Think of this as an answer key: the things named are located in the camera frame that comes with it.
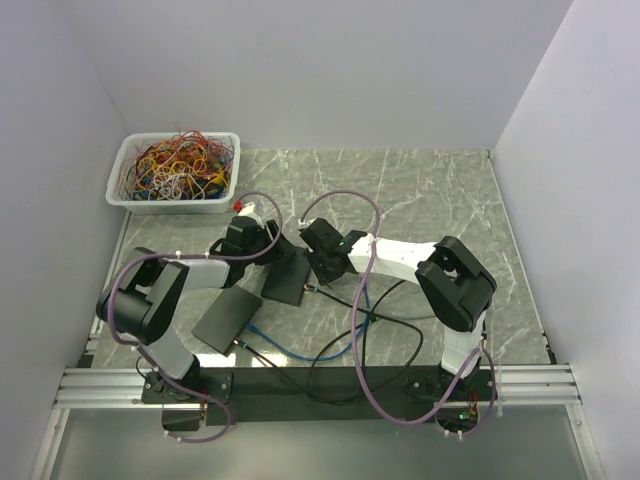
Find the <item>black network switch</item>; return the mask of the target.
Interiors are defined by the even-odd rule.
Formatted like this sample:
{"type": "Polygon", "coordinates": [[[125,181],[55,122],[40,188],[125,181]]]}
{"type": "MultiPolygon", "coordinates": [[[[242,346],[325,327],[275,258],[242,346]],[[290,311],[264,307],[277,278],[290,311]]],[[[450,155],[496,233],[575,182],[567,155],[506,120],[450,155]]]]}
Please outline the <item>black network switch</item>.
{"type": "Polygon", "coordinates": [[[294,247],[293,253],[271,265],[265,278],[261,297],[286,305],[299,306],[311,267],[305,250],[294,247]]]}
{"type": "Polygon", "coordinates": [[[221,291],[191,333],[217,353],[228,356],[234,349],[234,341],[241,335],[261,308],[263,300],[233,286],[221,291]]]}

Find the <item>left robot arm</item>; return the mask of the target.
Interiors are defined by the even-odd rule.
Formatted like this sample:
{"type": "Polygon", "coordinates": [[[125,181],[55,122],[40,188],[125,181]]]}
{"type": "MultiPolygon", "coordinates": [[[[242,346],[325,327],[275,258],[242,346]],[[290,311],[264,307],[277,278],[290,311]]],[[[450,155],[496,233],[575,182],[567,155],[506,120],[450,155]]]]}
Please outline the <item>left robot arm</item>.
{"type": "Polygon", "coordinates": [[[261,307],[263,300],[237,282],[250,264],[285,266],[298,254],[274,220],[264,225],[236,216],[226,234],[214,242],[207,259],[164,260],[146,248],[137,248],[130,270],[121,270],[97,305],[97,316],[120,335],[128,335],[168,376],[165,388],[176,400],[187,402],[205,391],[201,365],[171,328],[185,290],[205,288],[222,292],[196,324],[193,334],[217,352],[228,355],[235,337],[261,307]]]}

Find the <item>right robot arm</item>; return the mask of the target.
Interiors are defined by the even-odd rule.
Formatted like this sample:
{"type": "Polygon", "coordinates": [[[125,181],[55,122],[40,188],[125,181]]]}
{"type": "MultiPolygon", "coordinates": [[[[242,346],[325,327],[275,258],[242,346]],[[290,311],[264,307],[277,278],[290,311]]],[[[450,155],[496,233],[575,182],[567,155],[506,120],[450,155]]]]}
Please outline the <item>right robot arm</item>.
{"type": "Polygon", "coordinates": [[[458,238],[411,243],[376,238],[353,230],[341,234],[324,219],[300,230],[305,256],[319,283],[329,285],[343,276],[359,277],[364,289],[372,275],[420,287],[431,312],[443,325],[443,352],[437,366],[407,376],[416,397],[443,393],[454,401],[496,397],[491,372],[479,371],[485,318],[497,282],[458,238]]]}

